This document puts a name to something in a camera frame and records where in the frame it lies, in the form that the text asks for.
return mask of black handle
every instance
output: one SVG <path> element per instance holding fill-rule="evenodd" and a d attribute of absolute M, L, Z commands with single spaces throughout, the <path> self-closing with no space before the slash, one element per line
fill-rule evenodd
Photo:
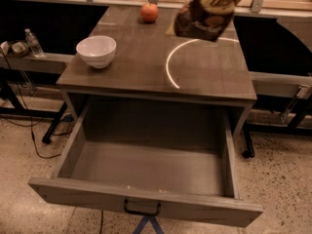
<path fill-rule="evenodd" d="M 130 215 L 157 216 L 157 215 L 160 213 L 160 210 L 161 210 L 161 205 L 158 203 L 158 205 L 157 205 L 157 210 L 156 210 L 156 213 L 155 213 L 155 214 L 133 211 L 133 210 L 129 210 L 129 209 L 128 209 L 128 199 L 125 199 L 125 202 L 124 202 L 124 211 L 125 211 L 127 214 L 130 214 Z"/>

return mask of red apple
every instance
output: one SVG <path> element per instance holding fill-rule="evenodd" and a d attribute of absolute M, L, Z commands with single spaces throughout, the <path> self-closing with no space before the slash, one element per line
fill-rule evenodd
<path fill-rule="evenodd" d="M 156 4 L 146 3 L 140 8 L 140 15 L 145 22 L 154 22 L 158 16 L 158 7 Z"/>

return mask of bowl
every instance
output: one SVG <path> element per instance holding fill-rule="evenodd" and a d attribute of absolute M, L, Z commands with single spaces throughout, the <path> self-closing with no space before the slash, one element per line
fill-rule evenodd
<path fill-rule="evenodd" d="M 94 68 L 104 68 L 116 55 L 116 41 L 104 35 L 91 36 L 77 44 L 76 51 L 80 58 Z"/>

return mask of plastic bottle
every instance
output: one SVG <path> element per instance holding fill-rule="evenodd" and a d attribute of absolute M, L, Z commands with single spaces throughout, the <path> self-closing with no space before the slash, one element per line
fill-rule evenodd
<path fill-rule="evenodd" d="M 32 54 L 37 58 L 43 57 L 44 53 L 42 51 L 40 43 L 38 42 L 36 35 L 32 33 L 29 28 L 25 30 L 25 33 L 26 33 L 25 38 L 32 51 Z"/>

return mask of terrazzo floor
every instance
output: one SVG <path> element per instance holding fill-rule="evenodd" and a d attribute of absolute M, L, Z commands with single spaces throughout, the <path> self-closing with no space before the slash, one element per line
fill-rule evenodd
<path fill-rule="evenodd" d="M 25 97 L 28 107 L 58 109 L 60 94 L 38 91 Z M 0 99 L 0 106 L 9 103 Z M 0 118 L 0 233 L 99 233 L 101 212 L 50 205 L 28 186 L 31 177 L 50 177 L 59 157 L 41 159 L 36 155 L 27 118 Z M 43 120 L 33 127 L 38 152 L 43 156 L 61 153 L 68 135 L 41 141 L 50 125 Z M 60 122 L 55 134 L 71 129 Z M 236 169 L 241 196 L 246 202 L 263 205 L 264 213 L 247 228 L 157 217 L 142 225 L 142 217 L 103 213 L 102 233 L 166 234 L 308 234 L 312 233 L 312 137 L 252 133 L 255 157 L 244 159 L 242 137 L 236 140 Z"/>

